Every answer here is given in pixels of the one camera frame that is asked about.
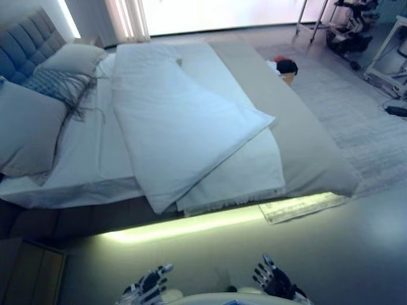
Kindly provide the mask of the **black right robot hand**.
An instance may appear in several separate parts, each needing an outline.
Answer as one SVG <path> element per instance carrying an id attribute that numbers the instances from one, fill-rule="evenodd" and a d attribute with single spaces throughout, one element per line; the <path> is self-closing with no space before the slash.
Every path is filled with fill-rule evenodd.
<path id="1" fill-rule="evenodd" d="M 279 269 L 267 254 L 263 254 L 263 263 L 258 263 L 252 279 L 268 295 L 289 300 L 294 299 L 296 285 L 292 284 L 285 272 Z"/>

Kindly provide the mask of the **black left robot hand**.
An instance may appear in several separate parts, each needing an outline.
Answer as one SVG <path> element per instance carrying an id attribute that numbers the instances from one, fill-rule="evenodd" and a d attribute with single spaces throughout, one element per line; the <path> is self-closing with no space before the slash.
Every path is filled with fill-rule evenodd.
<path id="1" fill-rule="evenodd" d="M 142 276 L 138 282 L 130 284 L 123 295 L 129 295 L 131 304 L 159 304 L 162 301 L 161 292 L 165 290 L 166 275 L 174 268 L 173 264 L 158 266 L 153 271 Z"/>

